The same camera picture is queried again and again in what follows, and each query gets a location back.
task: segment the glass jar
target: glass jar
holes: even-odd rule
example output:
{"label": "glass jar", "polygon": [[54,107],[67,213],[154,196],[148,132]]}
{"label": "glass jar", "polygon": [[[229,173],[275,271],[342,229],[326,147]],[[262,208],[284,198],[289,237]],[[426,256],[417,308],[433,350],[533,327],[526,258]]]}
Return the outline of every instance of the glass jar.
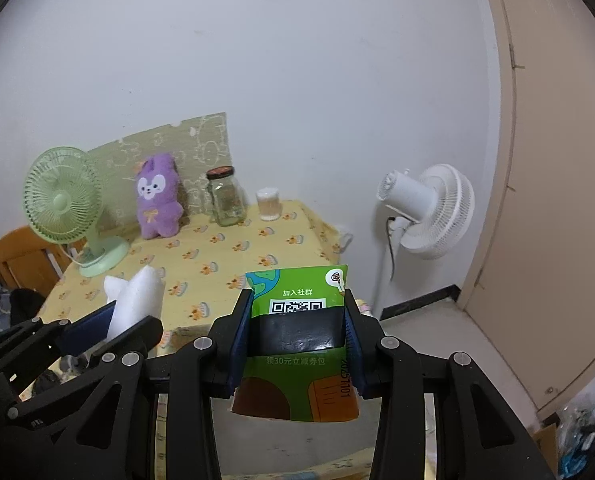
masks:
{"label": "glass jar", "polygon": [[213,217],[218,225],[228,227],[246,217],[244,200],[233,166],[220,166],[207,171],[207,190],[213,203]]}

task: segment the qr code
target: qr code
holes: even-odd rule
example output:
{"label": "qr code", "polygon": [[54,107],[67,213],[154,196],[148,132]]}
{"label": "qr code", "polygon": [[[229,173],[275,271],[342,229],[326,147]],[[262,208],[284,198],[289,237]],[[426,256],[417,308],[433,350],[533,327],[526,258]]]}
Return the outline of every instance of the qr code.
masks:
{"label": "qr code", "polygon": [[289,314],[291,312],[300,312],[301,310],[318,310],[326,308],[326,298],[314,300],[271,300],[269,304],[269,314]]}

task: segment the tile floor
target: tile floor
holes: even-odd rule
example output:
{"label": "tile floor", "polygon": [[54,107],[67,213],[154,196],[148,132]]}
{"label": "tile floor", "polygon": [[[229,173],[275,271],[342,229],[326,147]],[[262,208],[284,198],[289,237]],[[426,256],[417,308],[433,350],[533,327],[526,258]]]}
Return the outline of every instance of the tile floor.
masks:
{"label": "tile floor", "polygon": [[[484,334],[452,302],[441,301],[383,322],[386,333],[418,352],[449,357],[465,351],[500,390],[525,426],[536,424],[535,407]],[[363,400],[352,422],[309,424],[234,415],[230,400],[214,399],[216,444],[223,474],[290,472],[336,460],[375,445],[380,402]],[[434,434],[427,433],[434,452]]]}

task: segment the door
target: door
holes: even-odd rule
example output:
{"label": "door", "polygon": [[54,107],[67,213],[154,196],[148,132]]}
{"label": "door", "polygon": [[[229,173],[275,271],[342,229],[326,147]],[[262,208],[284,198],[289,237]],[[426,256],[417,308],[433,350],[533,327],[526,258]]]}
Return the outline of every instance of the door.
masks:
{"label": "door", "polygon": [[581,0],[502,3],[511,165],[466,311],[550,409],[595,362],[595,18]]}

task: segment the green snack package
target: green snack package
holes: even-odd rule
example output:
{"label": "green snack package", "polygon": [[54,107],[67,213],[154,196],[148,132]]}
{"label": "green snack package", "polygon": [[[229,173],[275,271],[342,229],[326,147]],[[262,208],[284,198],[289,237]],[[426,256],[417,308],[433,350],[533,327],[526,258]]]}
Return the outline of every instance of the green snack package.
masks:
{"label": "green snack package", "polygon": [[347,266],[248,272],[249,355],[232,411],[344,422],[359,415],[345,348]]}

